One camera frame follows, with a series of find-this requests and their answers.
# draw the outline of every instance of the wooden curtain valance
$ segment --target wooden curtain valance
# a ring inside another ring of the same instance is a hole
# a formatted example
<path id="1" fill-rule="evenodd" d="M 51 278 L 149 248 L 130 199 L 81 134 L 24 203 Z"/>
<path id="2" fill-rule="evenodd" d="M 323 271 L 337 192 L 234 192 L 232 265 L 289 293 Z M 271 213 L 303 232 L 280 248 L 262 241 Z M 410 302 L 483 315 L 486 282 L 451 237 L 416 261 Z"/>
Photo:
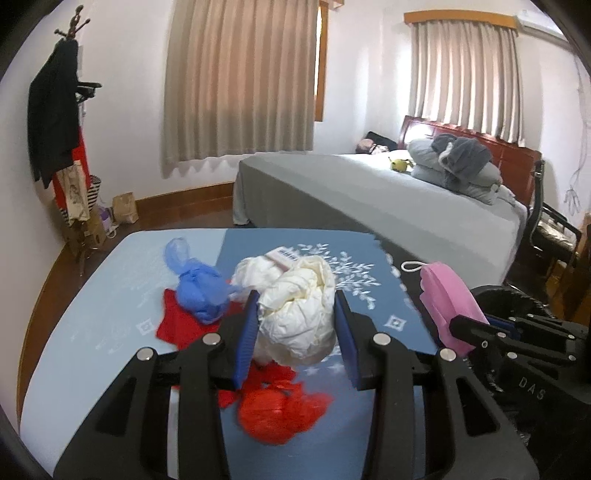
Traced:
<path id="1" fill-rule="evenodd" d="M 336 10 L 345 4 L 345 0 L 320 0 L 321 5 L 327 5 L 331 10 Z"/>
<path id="2" fill-rule="evenodd" d="M 517 20 L 509 15 L 492 14 L 475 10 L 421 10 L 404 14 L 406 24 L 428 22 L 430 20 L 464 20 L 484 22 L 499 27 L 517 30 Z"/>

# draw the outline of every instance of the blue plastic bag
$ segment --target blue plastic bag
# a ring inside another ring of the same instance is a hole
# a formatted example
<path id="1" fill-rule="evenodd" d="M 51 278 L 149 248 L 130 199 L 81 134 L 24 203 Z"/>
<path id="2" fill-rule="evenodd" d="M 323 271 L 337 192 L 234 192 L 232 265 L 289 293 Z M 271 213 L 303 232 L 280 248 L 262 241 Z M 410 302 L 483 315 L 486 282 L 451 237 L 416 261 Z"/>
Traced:
<path id="1" fill-rule="evenodd" d="M 238 288 L 228 284 L 215 268 L 189 258 L 189 244 L 184 238 L 175 238 L 164 249 L 166 264 L 179 277 L 178 304 L 199 322 L 208 325 L 228 310 L 229 295 Z"/>

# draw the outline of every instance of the cable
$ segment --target cable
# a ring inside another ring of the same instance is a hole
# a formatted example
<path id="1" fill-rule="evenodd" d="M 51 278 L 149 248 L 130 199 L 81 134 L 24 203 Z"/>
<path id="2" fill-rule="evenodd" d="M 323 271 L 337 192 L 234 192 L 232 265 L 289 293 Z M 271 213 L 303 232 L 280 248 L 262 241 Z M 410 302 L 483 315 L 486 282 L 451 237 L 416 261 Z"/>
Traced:
<path id="1" fill-rule="evenodd" d="M 581 202 L 579 200 L 579 195 L 577 194 L 576 188 L 579 185 L 579 178 L 581 176 L 581 172 L 583 171 L 583 168 L 587 163 L 587 154 L 589 152 L 590 128 L 589 118 L 587 117 L 587 102 L 584 94 L 583 76 L 581 75 L 581 69 L 579 67 L 579 62 L 577 61 L 576 55 L 573 55 L 573 60 L 574 66 L 577 69 L 577 77 L 579 78 L 579 88 L 577 89 L 577 91 L 579 93 L 579 111 L 581 114 L 581 122 L 583 123 L 583 134 L 581 135 L 579 165 L 572 174 L 570 178 L 569 189 L 566 191 L 566 194 L 564 195 L 564 203 L 567 204 L 567 207 L 569 209 L 569 215 L 571 217 L 581 211 Z"/>

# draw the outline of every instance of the gray pillow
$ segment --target gray pillow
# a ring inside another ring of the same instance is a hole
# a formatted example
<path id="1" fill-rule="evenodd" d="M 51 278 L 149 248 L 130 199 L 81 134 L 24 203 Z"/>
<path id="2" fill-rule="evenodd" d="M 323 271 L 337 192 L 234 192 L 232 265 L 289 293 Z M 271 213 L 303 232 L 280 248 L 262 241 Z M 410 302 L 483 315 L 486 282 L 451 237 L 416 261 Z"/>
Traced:
<path id="1" fill-rule="evenodd" d="M 439 164 L 439 155 L 431 148 L 433 140 L 430 138 L 420 138 L 412 140 L 407 147 L 408 153 L 417 165 L 444 172 L 445 170 Z"/>
<path id="2" fill-rule="evenodd" d="M 439 155 L 431 148 L 433 140 L 430 138 L 420 138 L 412 140 L 408 144 L 408 152 L 417 165 L 431 168 L 432 170 L 444 172 L 444 168 L 439 164 Z M 471 183 L 480 187 L 491 187 L 495 183 L 503 183 L 499 169 L 488 162 L 484 168 L 478 172 L 478 175 L 472 179 Z"/>
<path id="3" fill-rule="evenodd" d="M 480 187 L 491 187 L 495 183 L 501 185 L 503 180 L 501 178 L 501 172 L 496 165 L 488 162 L 470 183 L 479 185 Z"/>
<path id="4" fill-rule="evenodd" d="M 437 171 L 433 168 L 428 168 L 422 165 L 416 165 L 411 176 L 417 180 L 437 185 L 442 189 L 445 188 L 445 174 L 442 171 Z M 491 187 L 481 187 L 480 185 L 474 185 L 472 183 L 460 187 L 458 193 L 479 200 L 487 205 L 493 205 L 498 196 L 497 192 L 494 192 Z"/>

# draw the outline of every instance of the bed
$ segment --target bed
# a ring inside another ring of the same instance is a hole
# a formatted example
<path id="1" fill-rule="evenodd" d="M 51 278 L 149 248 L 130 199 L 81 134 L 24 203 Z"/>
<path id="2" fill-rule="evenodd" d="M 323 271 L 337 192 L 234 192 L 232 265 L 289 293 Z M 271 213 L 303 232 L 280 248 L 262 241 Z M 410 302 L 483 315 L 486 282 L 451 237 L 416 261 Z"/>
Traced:
<path id="1" fill-rule="evenodd" d="M 441 133 L 476 137 L 516 195 L 485 205 L 390 170 L 379 155 L 254 155 L 241 161 L 234 185 L 238 225 L 346 229 L 374 233 L 388 252 L 450 265 L 470 288 L 501 284 L 511 266 L 534 190 L 539 152 L 459 127 L 407 116 L 399 148 Z"/>

